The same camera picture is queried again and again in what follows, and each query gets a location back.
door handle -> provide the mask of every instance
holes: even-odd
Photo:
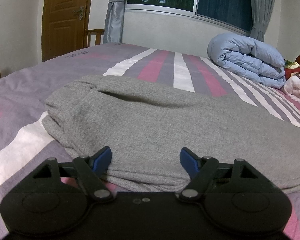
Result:
[[[82,21],[83,19],[83,11],[84,11],[84,6],[80,6],[79,10],[74,10],[72,11],[73,12],[73,15],[79,15],[79,21]]]

wooden door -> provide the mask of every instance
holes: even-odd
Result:
[[[42,61],[82,49],[91,0],[44,0]]]

striped bed sheet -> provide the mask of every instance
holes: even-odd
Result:
[[[44,100],[56,89],[88,74],[123,75],[213,97],[234,94],[300,127],[300,103],[214,65],[209,59],[124,43],[78,50],[0,79],[0,202],[48,157],[71,161],[43,128]],[[123,190],[107,183],[112,191]],[[288,194],[293,213],[285,228],[300,240],[300,191]],[[7,229],[0,216],[0,239]]]

window sill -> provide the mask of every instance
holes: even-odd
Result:
[[[214,20],[214,19],[211,19],[208,17],[204,17],[204,16],[194,15],[193,12],[175,9],[175,8],[155,6],[155,5],[145,5],[145,4],[126,4],[125,11],[126,12],[146,12],[146,13],[176,16],[176,17],[185,17],[185,18],[199,21],[199,22],[202,22],[202,21],[209,22],[209,23],[211,23],[213,25],[217,25],[218,27],[221,27],[227,31],[236,32],[238,34],[243,34],[245,36],[250,35],[250,32],[239,29],[235,26],[226,24],[224,22],[220,22],[220,21],[217,21],[217,20]]]

white stripe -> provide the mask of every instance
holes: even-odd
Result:
[[[173,87],[194,92],[191,76],[181,53],[174,54]]]
[[[0,186],[54,140],[42,125],[47,114],[44,112],[38,121],[22,127],[13,141],[0,151]]]
[[[279,119],[281,119],[283,121],[282,117],[277,113],[277,111],[274,110],[271,105],[269,105],[269,103],[267,102],[267,100],[257,90],[255,90],[251,85],[247,84],[241,77],[237,76],[236,74],[231,73],[230,71],[228,71],[228,72],[236,80],[238,80],[242,85],[244,85],[247,89],[249,89],[251,91],[251,93],[254,95],[254,97],[256,98],[256,100],[258,100],[259,103],[261,105],[263,105],[263,107],[266,110],[268,110],[268,112],[270,114],[274,115],[275,117],[278,117]]]
[[[211,68],[213,68],[217,74],[222,77],[226,82],[230,84],[230,86],[233,88],[233,90],[237,93],[237,95],[244,101],[251,105],[257,106],[250,97],[243,91],[243,89],[234,83],[234,81],[229,78],[221,69],[219,69],[218,66],[214,65],[210,60],[207,58],[200,57],[205,63],[207,63]]]
[[[107,72],[103,74],[103,76],[113,75],[113,76],[122,76],[133,64],[143,59],[146,56],[149,56],[151,53],[155,52],[156,49],[148,49],[146,51],[141,52],[138,55],[133,56],[132,58],[125,59],[113,67],[108,68]]]
[[[264,88],[264,85],[260,85],[258,86],[257,84],[255,84],[254,82],[252,82],[251,80],[244,78],[247,82],[250,82],[252,85],[254,85],[255,87],[257,87],[258,89],[260,89],[262,92],[266,93],[269,98],[276,104],[277,107],[279,107],[279,109],[289,118],[290,122],[292,124],[294,124],[297,127],[300,127],[300,123],[294,118],[294,116],[284,107],[284,105],[282,105],[276,98],[274,98],[268,91],[266,91]]]
[[[272,93],[275,97],[277,97],[281,102],[283,102],[300,120],[300,111],[296,106],[291,103],[287,98],[285,98],[282,94],[280,94],[278,91],[276,91],[273,88],[265,87],[266,90],[268,90],[270,93]]]

